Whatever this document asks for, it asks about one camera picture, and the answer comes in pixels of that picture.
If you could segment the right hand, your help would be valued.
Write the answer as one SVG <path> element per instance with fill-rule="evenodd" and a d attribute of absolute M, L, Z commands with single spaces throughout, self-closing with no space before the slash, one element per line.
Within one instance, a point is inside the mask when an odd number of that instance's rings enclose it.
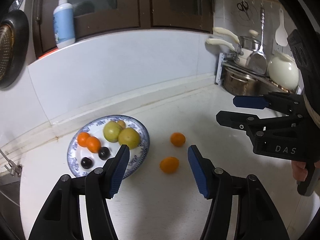
<path fill-rule="evenodd" d="M 308 175 L 306 163 L 301 161 L 291 161 L 292 175 L 297 181 L 305 181 Z"/>

